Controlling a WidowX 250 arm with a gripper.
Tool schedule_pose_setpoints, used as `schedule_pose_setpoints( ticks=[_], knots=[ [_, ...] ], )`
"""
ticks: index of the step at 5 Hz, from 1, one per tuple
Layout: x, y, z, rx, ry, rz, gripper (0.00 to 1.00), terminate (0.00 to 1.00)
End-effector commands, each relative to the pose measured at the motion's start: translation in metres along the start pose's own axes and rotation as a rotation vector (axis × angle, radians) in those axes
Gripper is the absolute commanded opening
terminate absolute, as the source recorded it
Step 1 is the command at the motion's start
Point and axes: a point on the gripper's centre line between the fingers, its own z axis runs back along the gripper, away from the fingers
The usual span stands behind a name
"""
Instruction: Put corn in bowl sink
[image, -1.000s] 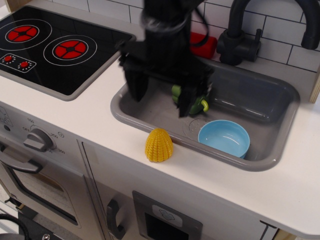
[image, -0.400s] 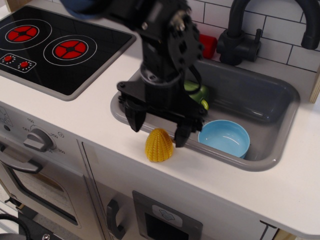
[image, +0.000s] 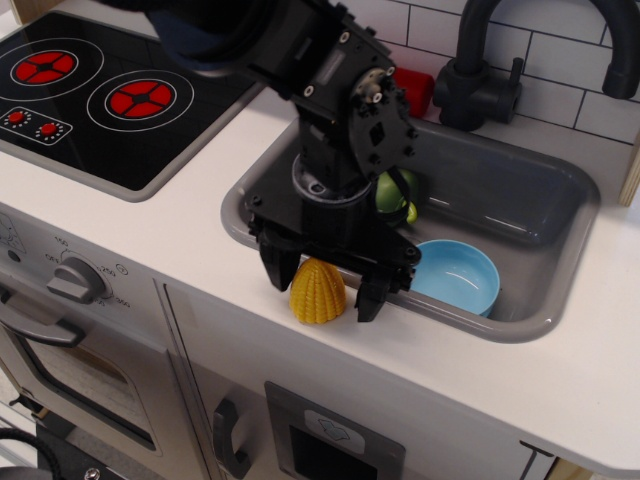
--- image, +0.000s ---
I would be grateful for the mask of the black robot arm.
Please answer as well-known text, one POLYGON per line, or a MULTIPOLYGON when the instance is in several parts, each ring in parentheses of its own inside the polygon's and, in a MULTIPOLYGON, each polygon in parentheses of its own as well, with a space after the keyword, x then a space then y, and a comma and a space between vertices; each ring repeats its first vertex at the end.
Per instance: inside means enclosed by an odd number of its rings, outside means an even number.
POLYGON ((295 105, 299 150, 246 194, 249 230, 277 289, 302 256, 321 259, 360 275, 358 318, 373 320, 421 258, 375 200, 387 175, 403 196, 397 215, 410 206, 398 165, 416 132, 388 50, 327 1, 150 1, 143 11, 188 70, 236 73, 295 105))

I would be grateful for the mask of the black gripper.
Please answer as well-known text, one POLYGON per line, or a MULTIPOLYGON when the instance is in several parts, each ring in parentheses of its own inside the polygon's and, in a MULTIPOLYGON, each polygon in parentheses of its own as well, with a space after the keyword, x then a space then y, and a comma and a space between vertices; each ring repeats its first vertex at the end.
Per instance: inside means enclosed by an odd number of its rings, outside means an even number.
POLYGON ((246 194, 249 232, 271 284, 286 291, 303 255, 362 276, 355 307, 372 322, 390 295, 407 290, 420 261, 418 248, 381 220, 364 198, 329 208, 295 192, 253 189, 246 194))

